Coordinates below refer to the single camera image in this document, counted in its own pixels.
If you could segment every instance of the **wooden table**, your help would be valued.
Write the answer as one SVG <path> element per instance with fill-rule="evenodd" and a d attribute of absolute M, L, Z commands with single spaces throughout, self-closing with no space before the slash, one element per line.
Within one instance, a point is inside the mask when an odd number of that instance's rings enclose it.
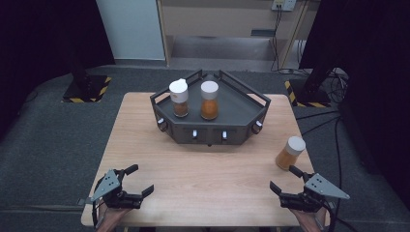
<path fill-rule="evenodd" d="M 139 170 L 126 176 L 123 189 L 140 194 L 155 185 L 140 210 L 124 218 L 124 226 L 292 226 L 298 221 L 279 205 L 272 180 L 283 192 L 303 191 L 303 181 L 277 167 L 275 157 L 292 135 L 301 135 L 289 100 L 271 98 L 264 127 L 242 145 L 177 144 L 157 128 L 150 93 L 124 96 L 106 145 L 96 180 L 110 168 Z M 308 152 L 296 165 L 313 172 Z M 91 205 L 81 222 L 93 225 Z"/>

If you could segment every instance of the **tray handle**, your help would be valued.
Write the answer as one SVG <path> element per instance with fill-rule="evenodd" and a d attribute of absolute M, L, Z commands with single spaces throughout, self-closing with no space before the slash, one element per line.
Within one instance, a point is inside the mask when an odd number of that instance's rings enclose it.
<path fill-rule="evenodd" d="M 218 78 L 220 81 L 223 81 L 225 84 L 229 85 L 231 88 L 235 89 L 238 93 L 242 94 L 243 96 L 245 96 L 247 99 L 250 99 L 253 102 L 256 102 L 262 106 L 264 106 L 265 108 L 269 108 L 269 104 L 271 103 L 271 99 L 269 99 L 268 97 L 266 97 L 265 95 L 259 93 L 258 91 L 256 91 L 254 88 L 252 88 L 251 86 L 247 85 L 246 83 L 244 83 L 243 81 L 239 80 L 237 77 L 233 76 L 231 73 L 226 72 L 226 71 L 222 71 L 220 70 L 220 74 L 219 76 L 217 76 L 216 74 L 214 74 L 214 76 L 216 78 Z M 243 91 L 241 91 L 239 88 L 237 88 L 236 86 L 232 85 L 231 83 L 229 83 L 228 81 L 226 81 L 223 77 L 229 77 L 230 79 L 232 79 L 236 84 L 246 88 L 248 91 L 250 91 L 251 94 L 254 94 L 256 97 L 258 97 L 259 99 L 263 100 L 265 102 L 265 104 L 263 105 L 261 102 L 256 101 L 255 99 L 251 98 L 247 93 L 244 93 Z"/>
<path fill-rule="evenodd" d="M 199 81 L 200 79 L 203 79 L 202 70 L 197 70 L 195 72 L 192 72 L 192 73 L 186 75 L 183 78 L 187 81 L 188 86 L 191 86 L 196 81 Z M 169 95 L 166 96 L 165 98 L 160 98 L 161 96 L 163 96 L 167 93 L 169 93 L 169 86 L 161 89 L 157 93 L 150 96 L 151 105 L 153 106 L 154 115 L 155 115 L 156 120 L 157 120 L 157 126 L 160 129 L 160 131 L 162 131 L 162 132 L 165 132 L 166 130 L 168 130 L 168 123 L 163 119 L 163 117 L 158 115 L 157 110 L 158 110 L 158 103 L 159 102 L 166 101 L 170 98 Z"/>

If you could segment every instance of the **hexagonal tray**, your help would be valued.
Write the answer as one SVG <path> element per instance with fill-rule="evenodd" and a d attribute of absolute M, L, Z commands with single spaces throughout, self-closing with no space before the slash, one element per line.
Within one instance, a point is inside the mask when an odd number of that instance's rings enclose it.
<path fill-rule="evenodd" d="M 243 83 L 232 74 L 203 74 L 202 70 L 187 75 L 189 114 L 179 118 L 173 113 L 169 88 L 152 95 L 151 103 L 158 127 L 181 144 L 230 144 L 244 143 L 252 134 L 258 134 L 271 100 Z M 216 81 L 219 85 L 219 114 L 214 120 L 201 117 L 201 83 Z"/>

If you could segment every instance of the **gray floor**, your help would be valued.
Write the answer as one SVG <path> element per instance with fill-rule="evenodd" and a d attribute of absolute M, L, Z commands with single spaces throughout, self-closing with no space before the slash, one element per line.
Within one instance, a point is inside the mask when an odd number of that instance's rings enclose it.
<path fill-rule="evenodd" d="M 207 48 L 209 41 L 217 43 Z M 271 72 L 273 61 L 269 58 L 273 53 L 270 53 L 272 49 L 268 42 L 232 40 L 228 43 L 227 39 L 184 38 L 178 43 L 177 48 L 183 50 L 174 50 L 175 56 L 169 67 L 161 62 L 120 61 L 118 66 L 89 70 L 90 74 L 104 73 L 113 77 L 99 103 L 61 103 L 62 94 L 72 81 L 69 74 L 56 77 L 36 89 L 0 144 L 0 206 L 9 207 L 0 208 L 0 232 L 93 231 L 80 224 L 81 211 L 50 212 L 12 207 L 67 207 L 74 205 L 77 198 L 88 195 L 125 93 L 156 92 L 171 80 L 197 69 L 229 71 L 265 94 L 286 94 L 285 80 L 305 78 Z M 225 49 L 232 53 L 218 56 L 220 46 L 217 44 L 230 46 Z M 251 51 L 258 49 L 261 54 L 256 58 L 259 54 Z M 286 68 L 298 68 L 297 64 L 294 53 Z M 329 90 L 329 86 L 330 82 L 326 81 L 323 87 Z M 297 118 L 335 109 L 336 104 L 332 108 L 293 107 Z M 298 125 L 301 132 L 306 132 L 335 116 L 328 114 L 298 120 Z M 304 140 L 315 171 L 334 184 L 341 178 L 343 189 L 351 195 L 350 200 L 341 202 L 339 217 L 358 231 L 410 231 L 409 211 L 382 176 L 370 175 L 361 166 L 342 122 L 337 128 L 341 176 L 337 171 L 335 121 L 305 134 Z M 213 228 L 217 229 L 257 231 L 257 228 Z M 158 231 L 202 231 L 202 228 L 158 228 Z M 285 228 L 282 231 L 301 229 Z M 349 230 L 338 224 L 336 231 Z"/>

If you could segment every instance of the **black cable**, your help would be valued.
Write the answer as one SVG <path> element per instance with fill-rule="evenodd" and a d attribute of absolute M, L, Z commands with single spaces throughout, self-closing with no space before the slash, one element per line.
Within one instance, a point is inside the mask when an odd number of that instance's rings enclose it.
<path fill-rule="evenodd" d="M 297 52 L 296 52 L 296 57 L 297 57 L 297 60 L 298 60 L 298 64 L 299 64 L 299 65 L 301 64 L 301 59 L 300 59 L 300 57 L 299 57 L 299 55 L 300 55 L 300 47 L 301 47 L 301 41 L 298 41 L 298 48 L 297 48 Z"/>
<path fill-rule="evenodd" d="M 277 31 L 278 31 L 278 27 L 279 27 L 280 20 L 281 20 L 281 13 L 282 13 L 281 5 L 278 5 L 277 21 L 275 23 L 275 34 L 272 37 L 272 46 L 274 47 L 274 51 L 275 51 L 275 61 L 272 63 L 271 71 L 273 71 L 275 62 L 277 62 L 277 66 L 278 66 L 277 71 L 279 70 Z"/>
<path fill-rule="evenodd" d="M 52 211 L 52 212 L 81 212 L 81 206 L 64 205 L 23 205 L 23 206 L 2 206 L 1 211 Z"/>
<path fill-rule="evenodd" d="M 328 232 L 334 232 L 335 227 L 336 227 L 337 217 L 335 216 L 335 214 L 332 210 L 332 207 L 329 205 L 328 202 L 325 202 L 325 204 L 323 204 L 323 207 L 329 212 L 329 215 L 330 215 L 330 218 L 331 218 L 331 223 L 329 224 Z"/>
<path fill-rule="evenodd" d="M 311 117 L 316 117 L 316 116 L 325 115 L 325 114 L 331 114 L 331 113 L 338 113 L 338 111 L 337 111 L 337 110 L 333 110 L 333 111 L 328 111 L 328 112 L 324 112 L 324 113 L 312 114 L 312 115 L 308 115 L 308 116 L 296 118 L 296 120 L 306 119 L 306 118 L 311 118 Z"/>
<path fill-rule="evenodd" d="M 336 151 L 337 151 L 337 169 L 338 169 L 338 188 L 342 189 L 342 175 L 341 175 L 341 159 L 340 159 L 340 149 L 338 146 L 338 138 L 337 138 L 337 125 L 338 122 L 340 122 L 340 118 L 337 118 L 336 123 L 335 123 L 335 142 L 336 142 Z M 337 218 L 338 216 L 338 210 L 340 209 L 340 198 L 337 200 L 337 205 L 336 205 L 336 211 L 335 211 L 335 217 Z"/>
<path fill-rule="evenodd" d="M 329 98 L 335 103 L 341 103 L 344 99 L 347 89 L 345 78 L 341 77 L 335 68 L 330 75 L 332 81 L 330 83 L 331 91 L 328 94 Z"/>
<path fill-rule="evenodd" d="M 275 70 L 272 72 L 278 72 L 280 74 L 292 74 L 292 75 L 299 75 L 299 76 L 303 76 L 303 77 L 307 77 L 309 75 L 308 72 L 306 72 L 305 70 L 295 70 L 295 69 L 279 69 L 279 70 Z"/>
<path fill-rule="evenodd" d="M 96 187 L 94 188 L 94 192 L 96 192 L 97 188 L 99 187 L 100 183 L 103 181 L 103 177 L 101 177 L 97 183 L 96 183 Z M 97 219 L 97 208 L 99 208 L 101 206 L 101 204 L 96 207 L 96 201 L 93 201 L 93 211 L 91 213 L 91 216 L 93 217 L 93 224 L 94 224 L 94 229 L 97 229 L 97 223 L 99 222 L 99 220 Z"/>
<path fill-rule="evenodd" d="M 337 118 L 340 118 L 340 116 L 337 116 L 337 117 L 335 117 L 335 118 L 333 118 L 333 119 L 331 119 L 331 120 L 328 120 L 328 121 L 326 121 L 326 122 L 324 122 L 324 123 L 321 123 L 321 124 L 319 124 L 318 126 L 316 126 L 316 127 L 312 128 L 312 129 L 310 129 L 310 130 L 308 130 L 308 131 L 302 133 L 302 135 L 306 135 L 307 133 L 318 129 L 318 128 L 320 128 L 320 127 L 322 127 L 322 126 L 324 126 L 324 125 L 326 125 L 326 124 L 328 124 L 328 123 L 334 121 L 334 119 L 337 119 Z"/>
<path fill-rule="evenodd" d="M 300 54 L 301 59 L 302 59 L 302 56 L 304 55 L 305 46 L 304 46 L 304 41 L 300 40 L 300 42 L 301 42 L 301 45 L 299 46 L 299 54 Z"/>
<path fill-rule="evenodd" d="M 98 209 L 101 205 L 103 205 L 103 204 L 105 204 L 105 202 L 103 202 L 103 203 L 100 203 L 97 207 L 96 207 L 96 209 Z"/>
<path fill-rule="evenodd" d="M 359 232 L 355 227 L 353 227 L 351 224 L 349 224 L 348 222 L 346 222 L 346 221 L 344 221 L 344 220 L 342 220 L 342 219 L 340 219 L 340 218 L 336 218 L 336 220 L 338 221 L 338 222 L 340 222 L 341 224 L 343 224 L 344 226 L 346 226 L 347 228 L 349 228 L 351 231 L 354 231 L 354 232 Z"/>

